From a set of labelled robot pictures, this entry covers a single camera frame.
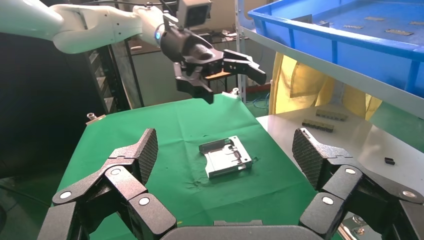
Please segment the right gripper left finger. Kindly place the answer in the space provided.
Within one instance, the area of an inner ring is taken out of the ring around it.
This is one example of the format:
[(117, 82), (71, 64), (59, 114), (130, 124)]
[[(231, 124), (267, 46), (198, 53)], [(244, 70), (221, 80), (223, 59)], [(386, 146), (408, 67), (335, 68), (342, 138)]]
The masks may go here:
[(174, 215), (146, 187), (158, 149), (156, 130), (147, 128), (135, 144), (116, 148), (99, 170), (59, 190), (38, 239), (88, 240), (112, 214), (138, 240), (159, 240), (175, 229)]

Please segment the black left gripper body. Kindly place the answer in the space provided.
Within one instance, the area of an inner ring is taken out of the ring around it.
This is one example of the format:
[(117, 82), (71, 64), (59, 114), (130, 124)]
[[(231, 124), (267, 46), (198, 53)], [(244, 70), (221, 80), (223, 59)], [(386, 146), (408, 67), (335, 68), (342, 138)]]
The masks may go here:
[(203, 77), (223, 71), (224, 53), (190, 30), (169, 28), (160, 39), (160, 48), (173, 63), (181, 65), (187, 76), (196, 70)]

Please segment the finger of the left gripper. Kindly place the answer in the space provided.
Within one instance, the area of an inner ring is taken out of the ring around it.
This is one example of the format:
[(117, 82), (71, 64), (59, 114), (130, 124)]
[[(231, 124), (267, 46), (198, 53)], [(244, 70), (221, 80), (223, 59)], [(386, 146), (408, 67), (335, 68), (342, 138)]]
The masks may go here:
[(191, 75), (184, 76), (184, 72), (187, 72), (187, 67), (179, 62), (173, 64), (176, 89), (179, 92), (187, 93), (195, 99), (203, 99), (208, 104), (214, 102), (214, 92), (202, 81), (202, 66), (195, 66), (190, 68), (192, 70)]
[(225, 49), (223, 51), (223, 71), (232, 74), (246, 75), (259, 85), (264, 85), (267, 74), (249, 55)]

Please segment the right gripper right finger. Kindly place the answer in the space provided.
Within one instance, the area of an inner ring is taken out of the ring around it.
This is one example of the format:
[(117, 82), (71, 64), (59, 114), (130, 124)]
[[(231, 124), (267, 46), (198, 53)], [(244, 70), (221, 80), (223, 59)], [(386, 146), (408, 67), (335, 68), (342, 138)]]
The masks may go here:
[(323, 240), (347, 213), (361, 217), (384, 240), (424, 237), (424, 197), (418, 191), (366, 169), (345, 149), (318, 142), (306, 128), (293, 135), (292, 154), (317, 191), (299, 224)]

